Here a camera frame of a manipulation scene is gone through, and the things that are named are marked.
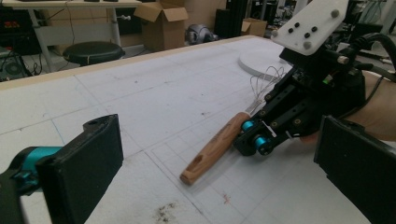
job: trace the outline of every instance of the black stool seat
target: black stool seat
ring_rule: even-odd
[[[90,41],[72,45],[64,50],[64,59],[81,66],[105,63],[120,59],[125,52],[116,44]]]

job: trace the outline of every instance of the wooden handle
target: wooden handle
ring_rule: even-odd
[[[192,185],[215,164],[224,152],[230,148],[235,137],[241,132],[242,123],[247,119],[250,119],[250,115],[244,112],[240,112],[230,119],[181,173],[181,181],[187,185]]]

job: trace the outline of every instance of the white table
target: white table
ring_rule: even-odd
[[[0,172],[25,147],[63,146],[117,113],[125,161],[87,223],[369,223],[298,139],[269,157],[231,148],[193,186],[178,179],[251,103],[238,60],[257,49],[282,50],[245,36],[0,83]],[[31,223],[50,223],[42,193],[22,201]]]
[[[75,42],[84,42],[90,40],[109,40],[113,39],[116,44],[120,45],[120,33],[117,23],[117,7],[137,7],[140,4],[136,0],[119,0],[119,2],[84,2],[83,0],[73,1],[37,1],[22,2],[19,0],[3,0],[3,6],[12,7],[14,9],[27,9],[35,29],[40,48],[47,62],[49,70],[55,72],[56,68],[50,58],[48,46],[71,44],[73,39]],[[68,25],[68,26],[40,26],[35,16],[35,9],[51,9],[51,8],[110,8],[112,10],[111,22],[95,23],[85,25]]]

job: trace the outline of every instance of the whisk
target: whisk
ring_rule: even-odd
[[[265,101],[264,96],[268,88],[277,83],[285,74],[284,68],[276,69],[269,66],[265,73],[250,78],[250,87],[254,93],[254,100],[245,112],[237,113],[218,133],[201,149],[198,155],[181,173],[180,179],[187,185],[192,185],[230,148],[235,137],[241,132],[243,122],[250,119],[257,108]]]

